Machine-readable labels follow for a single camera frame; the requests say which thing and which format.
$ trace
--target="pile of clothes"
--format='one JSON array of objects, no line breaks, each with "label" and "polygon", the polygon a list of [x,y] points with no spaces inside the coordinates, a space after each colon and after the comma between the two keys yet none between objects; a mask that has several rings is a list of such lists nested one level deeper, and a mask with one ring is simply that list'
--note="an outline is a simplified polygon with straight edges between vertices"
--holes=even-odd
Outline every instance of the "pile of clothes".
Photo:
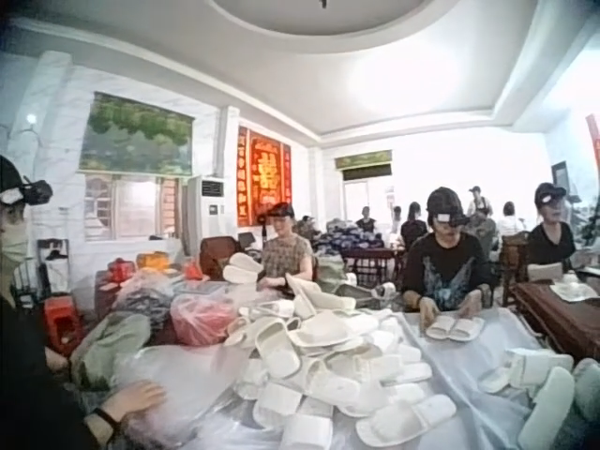
[{"label": "pile of clothes", "polygon": [[342,249],[384,248],[380,233],[363,232],[354,223],[334,219],[327,223],[327,232],[312,242],[317,255],[338,255]]}]

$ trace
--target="ceiling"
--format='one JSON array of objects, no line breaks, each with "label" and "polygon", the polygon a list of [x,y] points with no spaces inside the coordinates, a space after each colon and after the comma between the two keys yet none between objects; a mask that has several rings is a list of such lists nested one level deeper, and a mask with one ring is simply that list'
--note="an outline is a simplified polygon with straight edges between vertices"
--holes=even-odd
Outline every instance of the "ceiling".
[{"label": "ceiling", "polygon": [[58,50],[308,145],[511,126],[595,31],[586,0],[33,0],[6,50]]}]

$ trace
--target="red stool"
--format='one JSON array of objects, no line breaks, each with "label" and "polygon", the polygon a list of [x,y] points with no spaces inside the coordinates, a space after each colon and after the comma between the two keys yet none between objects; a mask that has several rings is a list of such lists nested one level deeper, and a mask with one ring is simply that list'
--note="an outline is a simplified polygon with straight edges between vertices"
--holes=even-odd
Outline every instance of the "red stool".
[{"label": "red stool", "polygon": [[44,317],[54,349],[69,356],[83,340],[82,323],[70,296],[51,297],[44,302]]}]

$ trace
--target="patterned shirt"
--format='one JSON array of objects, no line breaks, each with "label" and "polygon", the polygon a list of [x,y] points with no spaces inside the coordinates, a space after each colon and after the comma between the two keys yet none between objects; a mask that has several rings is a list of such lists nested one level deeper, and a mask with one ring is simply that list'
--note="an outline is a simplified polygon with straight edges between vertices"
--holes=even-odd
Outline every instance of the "patterned shirt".
[{"label": "patterned shirt", "polygon": [[297,275],[300,273],[300,262],[306,256],[312,256],[312,248],[304,237],[297,234],[290,239],[276,237],[264,244],[262,266],[269,278]]}]

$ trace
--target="face mask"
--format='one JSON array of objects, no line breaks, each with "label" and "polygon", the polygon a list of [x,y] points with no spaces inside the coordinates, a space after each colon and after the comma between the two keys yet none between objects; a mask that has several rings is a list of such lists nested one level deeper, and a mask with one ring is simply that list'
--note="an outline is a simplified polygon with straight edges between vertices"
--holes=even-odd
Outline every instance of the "face mask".
[{"label": "face mask", "polygon": [[17,267],[27,258],[27,228],[24,222],[5,224],[0,233],[0,293],[11,301],[10,283]]}]

